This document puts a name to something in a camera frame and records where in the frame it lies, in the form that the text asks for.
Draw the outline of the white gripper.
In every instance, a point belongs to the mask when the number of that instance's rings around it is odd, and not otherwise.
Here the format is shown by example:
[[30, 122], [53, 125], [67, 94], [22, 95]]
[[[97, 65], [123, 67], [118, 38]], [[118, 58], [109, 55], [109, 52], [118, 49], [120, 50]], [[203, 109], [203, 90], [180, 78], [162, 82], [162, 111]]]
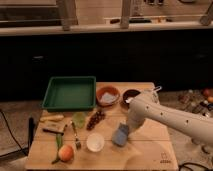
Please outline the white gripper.
[[140, 105], [131, 104], [128, 109], [126, 124], [129, 128], [128, 136], [139, 129], [145, 122], [143, 108]]

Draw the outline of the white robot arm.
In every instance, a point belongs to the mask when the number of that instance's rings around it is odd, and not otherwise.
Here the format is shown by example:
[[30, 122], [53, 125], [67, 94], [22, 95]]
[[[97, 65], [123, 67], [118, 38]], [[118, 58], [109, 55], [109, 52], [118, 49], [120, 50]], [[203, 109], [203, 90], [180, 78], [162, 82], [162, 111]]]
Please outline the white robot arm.
[[135, 131], [146, 118], [213, 146], [213, 118], [163, 106], [155, 91], [143, 91], [130, 101], [126, 124]]

